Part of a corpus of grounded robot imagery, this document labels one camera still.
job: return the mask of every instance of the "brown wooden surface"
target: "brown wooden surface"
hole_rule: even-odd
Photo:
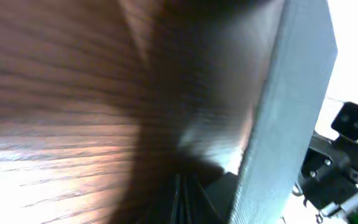
[[[279,14],[218,9],[1,0],[0,223],[134,223],[180,164],[238,165]]]

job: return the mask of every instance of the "wood grain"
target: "wood grain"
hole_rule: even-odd
[[[218,9],[0,0],[0,223],[134,223],[172,172],[238,166],[275,33]]]

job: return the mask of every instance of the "gray panel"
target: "gray panel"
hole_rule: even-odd
[[[304,159],[337,48],[325,0],[288,0],[230,223],[274,223]]]

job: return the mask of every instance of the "wooden table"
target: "wooden table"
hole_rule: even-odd
[[[273,37],[196,9],[0,0],[0,223],[134,223],[168,174],[238,166]]]

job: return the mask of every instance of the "textured gray surface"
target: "textured gray surface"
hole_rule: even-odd
[[[325,0],[287,0],[230,223],[274,223],[313,133],[337,48]]]

